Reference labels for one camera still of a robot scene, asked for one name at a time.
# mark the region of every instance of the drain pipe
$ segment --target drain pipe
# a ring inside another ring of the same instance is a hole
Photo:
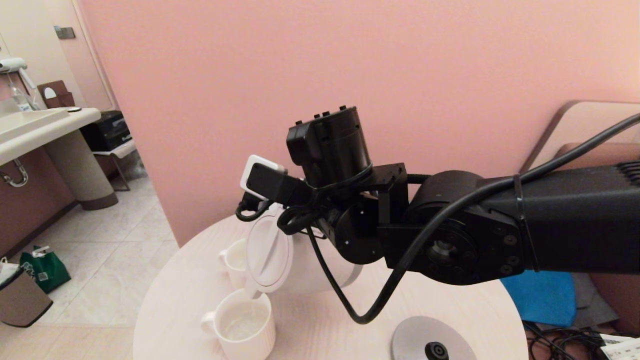
[[[27,174],[27,170],[25,170],[24,165],[22,165],[22,163],[20,162],[20,159],[15,159],[13,163],[15,164],[15,167],[17,167],[18,170],[20,170],[20,174],[22,174],[22,179],[16,182],[11,178],[11,176],[9,176],[8,174],[5,174],[2,171],[0,171],[0,177],[2,177],[3,180],[10,186],[13,186],[14,188],[22,188],[24,185],[27,185],[27,181],[29,181],[29,174]]]

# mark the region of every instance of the bottle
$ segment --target bottle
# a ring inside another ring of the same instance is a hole
[[[11,97],[18,108],[20,108],[20,111],[33,111],[29,98],[22,90],[20,90],[20,88],[15,86],[13,83],[9,83],[9,88],[11,89]]]

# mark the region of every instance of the round table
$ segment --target round table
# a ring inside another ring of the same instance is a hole
[[[235,217],[226,218],[195,236],[169,260],[140,309],[134,360],[226,359],[220,344],[200,329],[200,318],[233,291],[216,259],[218,252],[245,237],[250,227]],[[371,306],[390,271],[384,260],[365,265],[360,277],[344,290],[359,313]],[[456,329],[478,360],[529,358],[518,311],[500,281],[453,286],[407,273],[384,310],[367,325],[353,322],[332,291],[272,293],[269,298],[276,322],[276,343],[269,359],[390,359],[394,330],[416,315],[439,319]]]

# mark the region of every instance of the white electric kettle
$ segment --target white electric kettle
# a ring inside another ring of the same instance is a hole
[[[272,204],[255,221],[246,240],[245,289],[252,298],[261,293],[315,293],[331,290],[308,235],[286,235],[277,226],[282,213],[281,204]],[[327,266],[341,288],[360,275],[362,265],[352,264],[340,256],[338,250],[322,232],[314,231]]]

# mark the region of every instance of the black box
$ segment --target black box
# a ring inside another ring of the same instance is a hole
[[[121,111],[105,111],[100,120],[80,128],[91,151],[111,151],[131,139]]]

